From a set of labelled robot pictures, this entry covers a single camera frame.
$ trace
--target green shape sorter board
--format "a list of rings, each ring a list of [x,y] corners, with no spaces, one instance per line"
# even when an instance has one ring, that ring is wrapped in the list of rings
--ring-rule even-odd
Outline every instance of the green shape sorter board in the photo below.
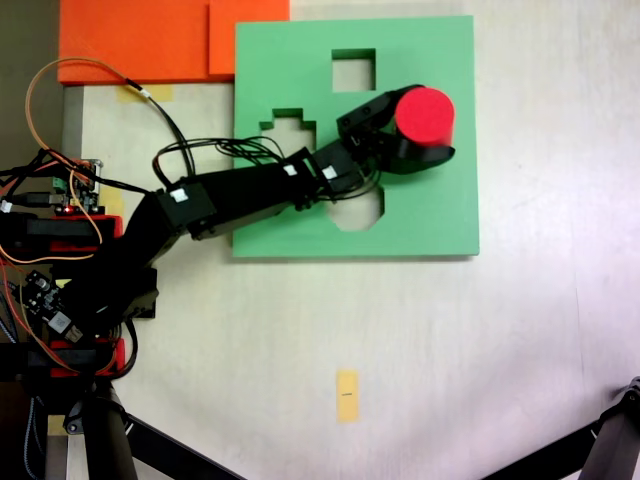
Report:
[[[324,203],[238,230],[235,257],[477,255],[473,18],[244,23],[237,26],[235,137],[261,134],[274,110],[302,109],[318,148],[336,119],[388,90],[423,84],[453,100],[453,160],[425,172],[384,174],[385,213],[368,231],[343,232]],[[375,90],[336,93],[332,58],[375,52]]]

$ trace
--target white table surface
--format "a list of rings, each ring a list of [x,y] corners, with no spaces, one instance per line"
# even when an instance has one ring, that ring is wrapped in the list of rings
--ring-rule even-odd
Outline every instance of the white table surface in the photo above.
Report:
[[[238,262],[227,238],[184,238],[158,262],[158,316],[136,323],[138,363],[116,383],[127,410],[261,480],[477,479],[597,418],[640,374],[640,3],[291,8],[475,16],[481,254]],[[231,85],[174,94],[187,137],[232,134]],[[158,187],[151,158],[171,141],[148,106],[85,89],[82,153],[105,176]],[[139,196],[124,198],[130,214]],[[336,422],[343,368],[360,374],[351,424]],[[85,478],[71,446],[68,478]]]

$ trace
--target orange foam board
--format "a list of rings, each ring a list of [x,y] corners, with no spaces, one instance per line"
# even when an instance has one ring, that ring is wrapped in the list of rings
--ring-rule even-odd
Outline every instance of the orange foam board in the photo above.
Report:
[[[210,0],[210,80],[226,82],[234,78],[237,23],[288,20],[289,0]]]
[[[139,83],[233,80],[235,24],[286,21],[289,0],[60,0],[60,57],[98,58]],[[83,63],[66,85],[121,83]]]
[[[138,82],[206,81],[209,0],[61,0],[61,57],[103,60]],[[62,64],[64,84],[118,83],[86,64]]]

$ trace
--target circuit board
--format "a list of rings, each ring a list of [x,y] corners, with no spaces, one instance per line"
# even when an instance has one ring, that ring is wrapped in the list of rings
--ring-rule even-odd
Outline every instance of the circuit board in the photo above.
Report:
[[[46,323],[51,330],[66,340],[76,343],[82,338],[82,332],[73,325],[71,319],[64,314],[64,305],[60,299],[60,287],[52,283],[40,272],[31,272],[22,288],[22,303],[28,312],[28,319],[38,319]],[[20,301],[19,289],[13,296]]]
[[[95,175],[100,176],[100,169],[102,168],[101,160],[81,160],[81,163],[83,167],[91,170]],[[64,177],[62,174],[57,174],[52,177],[53,189],[57,194],[63,195],[62,204],[56,205],[54,209],[57,216],[82,215],[82,210],[79,205],[82,205],[89,215],[104,215],[105,209],[98,203],[100,194],[100,184],[98,182],[90,178],[82,177],[79,174],[74,176],[73,188],[79,201],[77,202],[71,193],[68,171],[64,169],[61,173],[64,174]]]

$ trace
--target red cylinder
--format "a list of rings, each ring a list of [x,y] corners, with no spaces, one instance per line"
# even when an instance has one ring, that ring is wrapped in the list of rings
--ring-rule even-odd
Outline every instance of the red cylinder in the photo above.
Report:
[[[396,107],[396,127],[406,138],[419,145],[451,146],[455,108],[440,90],[417,87],[405,95]]]

